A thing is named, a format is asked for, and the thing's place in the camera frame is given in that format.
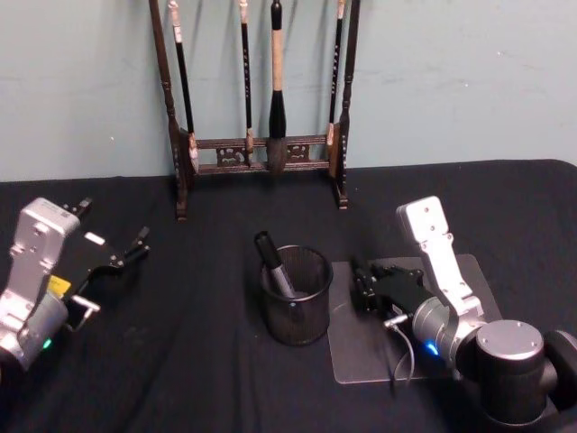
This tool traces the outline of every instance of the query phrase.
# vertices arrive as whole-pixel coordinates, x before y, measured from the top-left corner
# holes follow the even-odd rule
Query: light blue wall
[[[249,0],[256,129],[267,0]],[[284,0],[289,134],[325,130],[336,0]],[[166,1],[165,36],[184,110]],[[243,136],[234,0],[180,0],[199,138]],[[349,166],[494,158],[577,164],[577,2],[362,0]],[[170,172],[145,0],[0,4],[0,180]]]

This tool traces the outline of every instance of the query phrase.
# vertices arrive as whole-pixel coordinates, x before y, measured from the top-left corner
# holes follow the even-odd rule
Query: wooden brush rack
[[[283,172],[289,171],[326,171],[333,179],[334,195],[339,209],[347,209],[346,193],[346,153],[349,139],[352,86],[359,31],[361,0],[351,0],[349,32],[346,42],[346,60],[344,66],[343,106],[339,122],[334,124],[334,142],[327,145],[327,135],[305,135],[286,137],[288,160]],[[254,173],[268,171],[266,163],[251,161],[249,164],[246,139],[196,140],[199,151],[214,150],[216,164],[200,164],[195,172],[188,156],[189,134],[176,120],[172,85],[166,46],[160,21],[158,0],[149,0],[152,29],[160,70],[160,82],[169,118],[169,136],[172,157],[175,166],[177,185],[177,219],[185,221],[188,210],[188,193],[194,187],[196,176],[225,173]],[[254,138],[253,148],[266,147],[267,138]],[[311,146],[324,146],[327,149],[324,159],[310,159]]]

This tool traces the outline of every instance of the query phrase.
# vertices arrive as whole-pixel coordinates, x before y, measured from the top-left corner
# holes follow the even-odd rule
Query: table
[[[323,175],[200,179],[187,223],[175,221],[171,178],[0,184],[0,282],[17,212],[43,196],[90,196],[84,229],[123,247],[151,228],[136,278],[97,284],[103,309],[61,333],[17,394],[2,395],[2,431],[474,431],[475,405],[454,382],[342,386],[328,340],[280,345],[262,323],[255,233],[305,244],[330,261],[414,255],[398,205],[444,204],[457,253],[476,256],[501,313],[577,334],[577,169],[560,161],[487,161],[349,170],[338,211]],[[564,414],[577,419],[577,411]]]

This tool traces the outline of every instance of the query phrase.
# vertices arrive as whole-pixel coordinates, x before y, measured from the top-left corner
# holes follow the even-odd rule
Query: blue led light
[[[431,354],[435,355],[435,356],[439,356],[439,349],[436,348],[435,343],[433,343],[432,341],[427,341],[425,342],[425,348],[426,350],[428,350]]]

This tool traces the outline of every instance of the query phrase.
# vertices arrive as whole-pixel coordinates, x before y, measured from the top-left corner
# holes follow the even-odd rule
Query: black mesh pen holder
[[[328,329],[328,288],[333,267],[319,252],[304,246],[283,246],[279,255],[298,297],[286,298],[278,293],[263,266],[264,317],[270,333],[281,343],[308,345]]]

